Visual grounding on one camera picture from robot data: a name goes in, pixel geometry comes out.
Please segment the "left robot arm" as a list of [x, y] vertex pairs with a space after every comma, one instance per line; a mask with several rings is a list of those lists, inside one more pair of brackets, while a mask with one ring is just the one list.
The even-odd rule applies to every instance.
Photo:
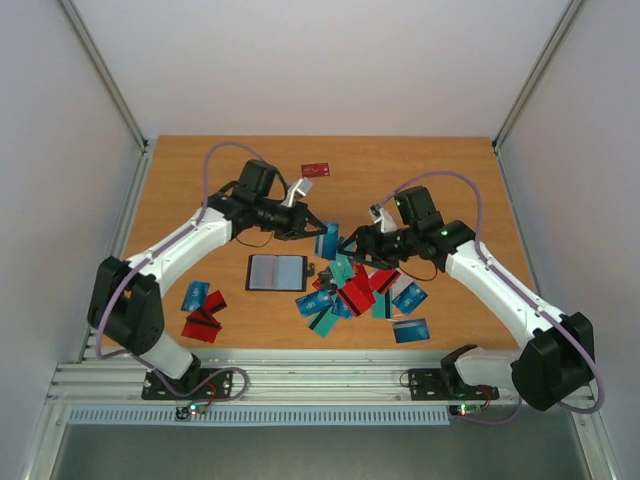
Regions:
[[165, 330], [162, 299], [175, 281], [250, 228], [268, 231], [282, 241], [327, 231], [303, 200], [312, 181], [300, 178], [278, 200], [269, 193], [279, 175], [264, 161], [247, 161], [237, 180], [207, 196], [176, 231], [126, 260], [110, 256], [97, 269], [89, 325], [160, 372], [179, 398], [195, 395], [202, 375], [196, 357]]

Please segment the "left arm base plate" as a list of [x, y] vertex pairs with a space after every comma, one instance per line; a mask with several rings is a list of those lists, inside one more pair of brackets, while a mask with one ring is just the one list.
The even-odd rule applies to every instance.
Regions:
[[141, 398], [147, 401], [228, 399], [233, 384], [234, 373], [229, 369], [202, 368], [188, 380], [171, 379], [153, 371], [145, 375]]

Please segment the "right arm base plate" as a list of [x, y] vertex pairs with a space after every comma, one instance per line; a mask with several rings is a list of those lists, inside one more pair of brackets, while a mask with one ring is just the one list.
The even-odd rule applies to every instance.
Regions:
[[447, 387], [438, 369], [414, 368], [406, 371], [410, 398], [412, 401], [484, 401], [498, 400], [497, 388], [459, 385]]

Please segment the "black leather card holder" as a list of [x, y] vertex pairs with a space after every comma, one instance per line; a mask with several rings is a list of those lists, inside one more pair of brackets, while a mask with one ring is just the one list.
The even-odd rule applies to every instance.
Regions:
[[304, 292], [315, 265], [301, 255], [250, 255], [247, 291]]

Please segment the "blue card front pile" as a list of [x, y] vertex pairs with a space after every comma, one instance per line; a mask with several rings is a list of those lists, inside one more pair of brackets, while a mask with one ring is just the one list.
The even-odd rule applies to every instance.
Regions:
[[327, 231], [316, 238], [314, 253], [317, 257], [326, 260], [335, 260], [339, 245], [339, 224], [326, 222]]

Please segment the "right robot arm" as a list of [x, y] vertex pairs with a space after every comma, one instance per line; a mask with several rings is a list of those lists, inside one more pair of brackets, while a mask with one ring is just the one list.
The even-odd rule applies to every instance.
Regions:
[[379, 271], [412, 257], [432, 262], [473, 293], [519, 347], [516, 354], [495, 354], [465, 345], [445, 356], [440, 377], [449, 395], [497, 387], [545, 411], [599, 382], [593, 326], [586, 316], [568, 315], [534, 294], [491, 254], [476, 230], [461, 220], [445, 222], [426, 188], [405, 189], [394, 201], [401, 227], [385, 208], [374, 205], [372, 224], [356, 228], [339, 244], [339, 252]]

